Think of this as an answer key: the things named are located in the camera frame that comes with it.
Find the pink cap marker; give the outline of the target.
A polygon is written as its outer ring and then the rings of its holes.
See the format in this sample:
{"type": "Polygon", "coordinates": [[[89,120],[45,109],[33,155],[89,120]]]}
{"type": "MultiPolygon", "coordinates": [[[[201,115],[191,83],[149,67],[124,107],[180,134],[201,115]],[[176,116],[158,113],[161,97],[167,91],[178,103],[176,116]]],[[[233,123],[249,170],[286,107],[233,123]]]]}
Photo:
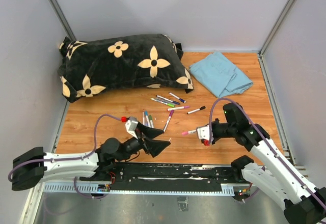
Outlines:
{"type": "Polygon", "coordinates": [[[182,132],[181,135],[190,135],[190,134],[195,134],[195,133],[197,133],[197,130],[190,130],[190,131],[182,132]]]}

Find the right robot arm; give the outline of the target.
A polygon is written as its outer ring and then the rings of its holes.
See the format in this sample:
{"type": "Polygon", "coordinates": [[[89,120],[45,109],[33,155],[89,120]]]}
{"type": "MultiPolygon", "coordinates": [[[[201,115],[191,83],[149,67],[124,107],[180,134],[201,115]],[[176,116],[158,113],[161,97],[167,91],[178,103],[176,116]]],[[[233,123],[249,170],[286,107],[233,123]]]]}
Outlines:
{"type": "Polygon", "coordinates": [[[244,155],[231,163],[236,183],[250,182],[269,196],[289,223],[325,223],[325,188],[318,188],[280,152],[269,134],[252,122],[242,106],[229,100],[223,106],[225,123],[210,120],[196,129],[208,146],[222,138],[233,138],[262,163],[244,155]]]}

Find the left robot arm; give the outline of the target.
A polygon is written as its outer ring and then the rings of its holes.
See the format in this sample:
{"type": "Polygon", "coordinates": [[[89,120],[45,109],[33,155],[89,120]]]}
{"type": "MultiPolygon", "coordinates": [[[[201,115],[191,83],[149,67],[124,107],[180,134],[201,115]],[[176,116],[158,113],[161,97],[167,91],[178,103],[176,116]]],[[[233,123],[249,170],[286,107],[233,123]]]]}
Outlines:
{"type": "Polygon", "coordinates": [[[156,140],[163,134],[142,124],[127,123],[126,130],[132,137],[125,142],[108,138],[93,151],[74,154],[47,153],[43,147],[34,147],[13,160],[8,175],[13,191],[23,191],[50,180],[83,177],[103,181],[116,163],[130,160],[133,154],[143,150],[156,157],[171,143],[156,140]]]}

